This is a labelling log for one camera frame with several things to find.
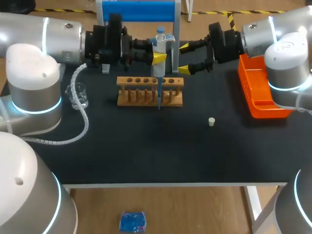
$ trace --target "wooden peg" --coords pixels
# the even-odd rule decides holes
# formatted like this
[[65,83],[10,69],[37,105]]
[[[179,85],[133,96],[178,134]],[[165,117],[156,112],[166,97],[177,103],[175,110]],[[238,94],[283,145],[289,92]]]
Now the wooden peg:
[[163,90],[161,90],[161,99],[160,99],[160,102],[164,102],[164,91]]
[[169,90],[169,102],[171,102],[171,99],[172,99],[172,89]]
[[131,90],[128,89],[128,102],[131,102]]
[[144,102],[147,101],[147,89],[144,89]]
[[[131,93],[131,101],[128,100],[128,95],[127,92],[132,92]],[[118,106],[158,106],[158,102],[157,102],[157,92],[155,89],[155,101],[152,102],[152,98],[150,98],[152,96],[152,91],[151,90],[147,90],[147,99],[146,102],[144,101],[144,92],[145,91],[140,91],[139,90],[139,100],[136,101],[135,100],[135,96],[136,96],[136,91],[135,90],[127,90],[125,91],[125,95],[123,95],[121,93],[121,90],[119,90],[119,95],[118,95]],[[164,91],[164,98],[163,98],[163,102],[161,103],[161,106],[183,106],[183,100],[182,100],[182,91],[180,91],[180,94],[178,96],[174,96],[175,95],[175,90],[172,91],[172,99],[171,101],[169,101],[169,96],[170,96],[170,91]]]
[[179,93],[180,93],[180,86],[177,86],[175,90],[175,95],[178,96]]
[[152,88],[152,101],[155,102],[155,88]]
[[138,101],[138,89],[136,89],[136,101]]

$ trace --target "white coiled tube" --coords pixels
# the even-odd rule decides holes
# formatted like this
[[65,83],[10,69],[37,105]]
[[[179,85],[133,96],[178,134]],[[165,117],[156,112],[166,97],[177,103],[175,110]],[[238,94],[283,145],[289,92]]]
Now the white coiled tube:
[[10,117],[9,117],[9,114],[8,114],[1,98],[0,98],[0,111],[2,112],[8,133],[13,134],[13,129],[12,129]]
[[70,81],[70,89],[72,91],[74,101],[75,101],[76,105],[78,106],[78,108],[82,114],[83,120],[84,120],[83,131],[78,136],[76,136],[70,140],[64,140],[64,141],[51,141],[51,140],[43,140],[43,139],[37,139],[37,138],[31,138],[31,137],[21,137],[23,140],[29,141],[29,142],[36,142],[36,143],[40,143],[40,144],[45,144],[45,145],[66,145],[66,144],[70,144],[70,143],[73,143],[73,142],[81,139],[87,133],[87,131],[89,129],[88,116],[87,116],[85,110],[83,109],[83,107],[79,101],[79,98],[78,98],[77,93],[76,93],[76,86],[75,86],[77,76],[85,68],[87,68],[86,63],[84,63],[83,65],[78,67],[75,70],[75,72],[73,73],[72,79]]

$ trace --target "wooden test tube rack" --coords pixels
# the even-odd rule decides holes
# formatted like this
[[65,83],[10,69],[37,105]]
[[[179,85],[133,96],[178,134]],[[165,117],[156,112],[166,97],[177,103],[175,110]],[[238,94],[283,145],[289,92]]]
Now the wooden test tube rack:
[[[118,106],[158,106],[157,85],[158,80],[153,77],[117,77],[117,85],[120,86]],[[131,90],[127,86],[147,86],[150,89]],[[162,90],[161,106],[183,106],[181,87],[184,86],[183,78],[163,78],[162,87],[170,87],[170,90]]]

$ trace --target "orange plastic container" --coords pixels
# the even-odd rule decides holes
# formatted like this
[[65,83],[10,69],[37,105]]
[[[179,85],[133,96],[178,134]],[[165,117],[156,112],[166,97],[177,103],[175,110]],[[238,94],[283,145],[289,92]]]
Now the orange plastic container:
[[238,73],[254,118],[286,118],[292,110],[277,107],[271,96],[263,57],[239,57]]

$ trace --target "small white cap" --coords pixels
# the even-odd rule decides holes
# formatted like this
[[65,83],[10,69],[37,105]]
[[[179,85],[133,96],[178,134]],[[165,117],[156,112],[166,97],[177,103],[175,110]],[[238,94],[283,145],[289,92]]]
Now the small white cap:
[[210,117],[210,118],[208,119],[208,121],[209,121],[209,126],[210,126],[210,127],[212,127],[212,126],[215,124],[215,118]]

